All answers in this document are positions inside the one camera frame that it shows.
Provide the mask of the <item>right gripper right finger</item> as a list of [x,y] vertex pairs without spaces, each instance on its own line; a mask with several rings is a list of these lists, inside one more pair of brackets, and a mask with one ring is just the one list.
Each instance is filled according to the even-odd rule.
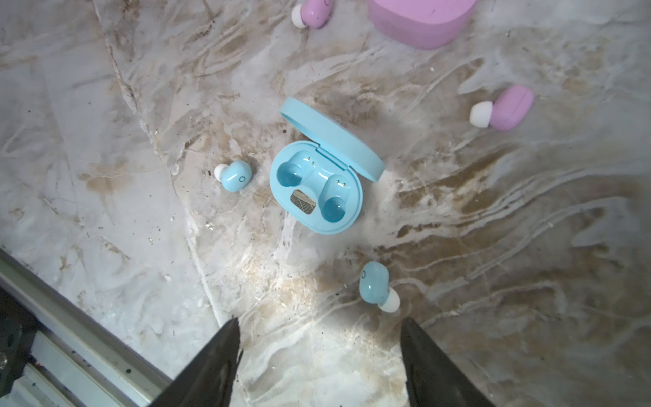
[[493,404],[410,317],[402,321],[400,348],[411,406]]

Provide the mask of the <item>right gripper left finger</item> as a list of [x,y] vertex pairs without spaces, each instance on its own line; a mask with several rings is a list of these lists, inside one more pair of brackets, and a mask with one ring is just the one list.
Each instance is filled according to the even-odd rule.
[[151,404],[156,406],[228,406],[242,358],[237,318],[230,319]]

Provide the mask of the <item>blue earbud charging case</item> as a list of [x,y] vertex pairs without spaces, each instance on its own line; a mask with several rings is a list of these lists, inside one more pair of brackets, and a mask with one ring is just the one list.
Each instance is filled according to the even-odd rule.
[[281,115],[308,139],[289,144],[274,158],[274,198],[312,232],[345,231],[362,210],[359,178],[377,182],[386,166],[356,135],[295,98],[285,101]]

